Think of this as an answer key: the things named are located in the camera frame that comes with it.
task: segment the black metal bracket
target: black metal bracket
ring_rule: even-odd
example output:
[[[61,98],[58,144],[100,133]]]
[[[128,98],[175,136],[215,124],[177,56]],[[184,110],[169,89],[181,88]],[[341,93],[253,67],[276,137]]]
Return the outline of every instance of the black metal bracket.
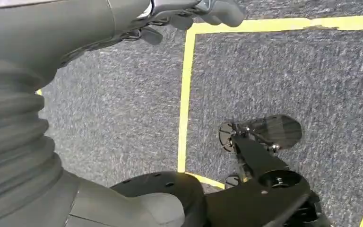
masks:
[[[301,125],[285,115],[221,126],[222,147],[236,153],[241,168],[231,187],[206,196],[212,227],[330,226],[308,182],[273,155],[302,135]]]

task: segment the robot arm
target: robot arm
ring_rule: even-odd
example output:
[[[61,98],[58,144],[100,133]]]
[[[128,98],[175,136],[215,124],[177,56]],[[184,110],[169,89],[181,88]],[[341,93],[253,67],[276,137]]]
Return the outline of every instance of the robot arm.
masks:
[[[38,117],[58,68],[122,40],[160,42],[147,25],[192,17],[238,26],[233,0],[0,0],[0,227],[180,227],[169,194],[127,198],[62,169]]]

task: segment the black plastic part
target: black plastic part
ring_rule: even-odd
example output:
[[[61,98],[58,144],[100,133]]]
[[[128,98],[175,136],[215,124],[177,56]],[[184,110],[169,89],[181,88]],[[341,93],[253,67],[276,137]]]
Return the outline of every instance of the black plastic part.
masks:
[[[219,128],[224,150],[233,151],[231,135],[243,135],[263,144],[268,151],[292,148],[303,137],[301,124],[286,115],[273,115],[245,122],[228,122]]]
[[[193,176],[176,172],[158,172],[137,176],[111,189],[127,197],[151,193],[169,193],[183,205],[185,221],[182,227],[203,227],[207,224],[207,203],[201,183]]]
[[[232,134],[232,132],[233,132],[232,123],[224,123],[219,128],[218,137],[220,145],[227,152],[233,151],[233,146],[230,143],[231,142],[230,135]]]
[[[319,196],[312,192],[283,227],[330,227],[329,220],[322,212]]]
[[[274,115],[251,121],[249,128],[259,142],[269,142],[279,149],[292,148],[303,137],[300,123],[286,115]]]
[[[302,136],[300,123],[285,115],[222,124],[219,140],[236,153],[240,169],[226,179],[225,191],[207,196],[212,226],[329,227],[317,194],[270,152],[291,148]]]
[[[207,194],[211,227],[280,227],[310,195],[304,178],[288,188],[264,187],[251,179],[236,187]]]

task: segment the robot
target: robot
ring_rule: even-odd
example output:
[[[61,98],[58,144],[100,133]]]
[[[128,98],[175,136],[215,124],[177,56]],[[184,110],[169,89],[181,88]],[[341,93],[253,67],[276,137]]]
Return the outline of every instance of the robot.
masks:
[[[0,227],[329,226],[308,182],[272,154],[301,137],[287,116],[221,126],[241,170],[213,194],[183,173],[106,188],[63,170],[35,91],[86,51],[158,44],[150,26],[186,30],[194,17],[238,26],[244,14],[233,0],[0,0]]]

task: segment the gray carpet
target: gray carpet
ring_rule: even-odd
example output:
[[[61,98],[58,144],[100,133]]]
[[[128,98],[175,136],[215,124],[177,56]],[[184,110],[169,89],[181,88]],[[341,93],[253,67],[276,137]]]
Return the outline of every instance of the gray carpet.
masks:
[[[363,0],[243,5],[247,18],[363,15]],[[176,169],[185,34],[163,32],[159,46],[138,41],[88,53],[43,89],[41,115],[67,170],[111,186]],[[288,114],[306,132],[281,158],[308,178],[336,227],[359,225],[363,32],[199,35],[193,68],[188,171],[223,180],[233,170],[216,138],[221,122]]]
[[[305,134],[280,157],[309,180],[333,223],[358,226],[363,214],[360,37],[363,32],[199,35],[186,171],[224,180],[235,159],[220,148],[220,123],[287,114],[302,123]]]

